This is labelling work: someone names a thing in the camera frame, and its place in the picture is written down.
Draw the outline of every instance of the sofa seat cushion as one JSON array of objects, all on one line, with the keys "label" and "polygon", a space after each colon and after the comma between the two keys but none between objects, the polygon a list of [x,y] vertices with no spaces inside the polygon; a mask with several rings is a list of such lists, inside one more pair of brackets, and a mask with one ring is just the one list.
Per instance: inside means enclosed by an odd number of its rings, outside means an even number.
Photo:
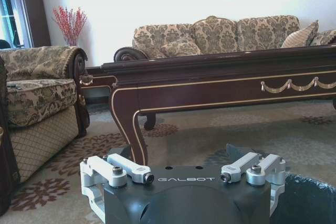
[{"label": "sofa seat cushion", "polygon": [[66,109],[77,101],[73,79],[7,82],[10,127],[25,127]]},{"label": "sofa seat cushion", "polygon": [[237,23],[240,51],[280,48],[291,33],[299,30],[299,19],[294,16],[245,18]]},{"label": "sofa seat cushion", "polygon": [[311,46],[322,46],[335,43],[336,40],[336,30],[324,31],[322,33],[317,33],[311,42]]},{"label": "sofa seat cushion", "polygon": [[183,37],[181,39],[170,42],[161,47],[167,57],[181,57],[190,55],[200,55],[202,52],[195,44],[195,41],[191,37]]},{"label": "sofa seat cushion", "polygon": [[160,48],[185,36],[194,38],[191,24],[141,26],[134,31],[134,47],[144,51],[148,58],[165,58]]},{"label": "sofa seat cushion", "polygon": [[308,47],[317,34],[319,22],[316,20],[304,29],[288,35],[281,48]]},{"label": "sofa seat cushion", "polygon": [[237,23],[226,18],[210,16],[194,25],[195,41],[203,54],[237,52]]}]

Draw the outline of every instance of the white wall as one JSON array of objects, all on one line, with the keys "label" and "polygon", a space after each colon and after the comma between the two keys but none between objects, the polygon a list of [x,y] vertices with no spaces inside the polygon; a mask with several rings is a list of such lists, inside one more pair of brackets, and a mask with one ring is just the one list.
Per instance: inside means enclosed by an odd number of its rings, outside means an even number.
[{"label": "white wall", "polygon": [[194,23],[209,15],[238,20],[245,17],[292,14],[301,26],[318,19],[320,31],[336,28],[336,0],[44,0],[51,42],[64,45],[52,21],[58,5],[88,15],[79,45],[89,56],[88,66],[113,61],[114,52],[130,46],[136,27],[147,24]]}]

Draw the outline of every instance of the wooden coffee table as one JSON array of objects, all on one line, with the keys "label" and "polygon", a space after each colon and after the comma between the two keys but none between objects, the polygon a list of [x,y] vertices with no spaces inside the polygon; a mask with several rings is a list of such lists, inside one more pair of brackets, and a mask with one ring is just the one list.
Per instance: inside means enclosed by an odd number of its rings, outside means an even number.
[{"label": "wooden coffee table", "polygon": [[138,164],[148,161],[139,113],[336,98],[335,44],[114,62],[101,69],[111,81],[111,114]]}]

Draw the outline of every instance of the bolt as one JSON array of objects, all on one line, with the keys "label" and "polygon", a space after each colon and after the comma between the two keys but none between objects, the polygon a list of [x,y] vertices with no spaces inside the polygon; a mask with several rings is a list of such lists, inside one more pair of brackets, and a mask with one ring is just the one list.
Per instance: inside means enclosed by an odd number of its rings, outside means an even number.
[{"label": "bolt", "polygon": [[231,176],[229,173],[222,173],[221,174],[221,180],[224,182],[224,183],[228,183],[230,180],[231,180]]},{"label": "bolt", "polygon": [[251,166],[251,171],[254,174],[260,174],[261,173],[261,166],[260,165],[253,165],[253,166]]},{"label": "bolt", "polygon": [[144,183],[145,183],[146,185],[151,184],[151,183],[153,183],[153,181],[154,181],[154,175],[151,174],[151,173],[147,173],[147,174],[144,176],[143,180],[144,180]]},{"label": "bolt", "polygon": [[113,168],[113,175],[120,175],[120,174],[122,174],[122,168],[119,166],[115,166]]}]

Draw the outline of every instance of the damask pattern fabric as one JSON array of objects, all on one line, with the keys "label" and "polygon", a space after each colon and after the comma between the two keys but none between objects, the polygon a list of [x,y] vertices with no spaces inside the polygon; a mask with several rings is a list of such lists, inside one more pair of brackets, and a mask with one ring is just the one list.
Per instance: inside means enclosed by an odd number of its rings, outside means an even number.
[{"label": "damask pattern fabric", "polygon": [[183,37],[161,47],[167,57],[200,55],[202,52],[191,37]]},{"label": "damask pattern fabric", "polygon": [[134,45],[144,51],[148,58],[165,58],[160,48],[185,36],[194,38],[191,24],[141,26],[134,31]]},{"label": "damask pattern fabric", "polygon": [[322,33],[317,33],[311,42],[311,46],[322,46],[332,43],[336,40],[336,30],[324,31]]},{"label": "damask pattern fabric", "polygon": [[40,122],[77,101],[72,79],[10,81],[7,87],[10,127]]},{"label": "damask pattern fabric", "polygon": [[281,48],[307,47],[317,34],[319,23],[316,20],[310,26],[290,34],[283,42]]},{"label": "damask pattern fabric", "polygon": [[226,18],[210,16],[194,25],[195,42],[203,54],[237,52],[237,23]]},{"label": "damask pattern fabric", "polygon": [[5,61],[8,81],[68,78],[68,66],[77,54],[85,52],[78,47],[38,47],[29,49],[1,50]]},{"label": "damask pattern fabric", "polygon": [[166,56],[152,44],[141,44],[141,43],[137,44],[136,42],[134,42],[134,47],[137,50],[140,50],[143,53],[145,53],[145,55],[149,59],[166,58]]},{"label": "damask pattern fabric", "polygon": [[70,106],[29,127],[10,129],[9,134],[20,182],[24,182],[78,135],[75,108]]},{"label": "damask pattern fabric", "polygon": [[288,35],[299,30],[294,16],[245,18],[237,23],[240,51],[280,48]]}]

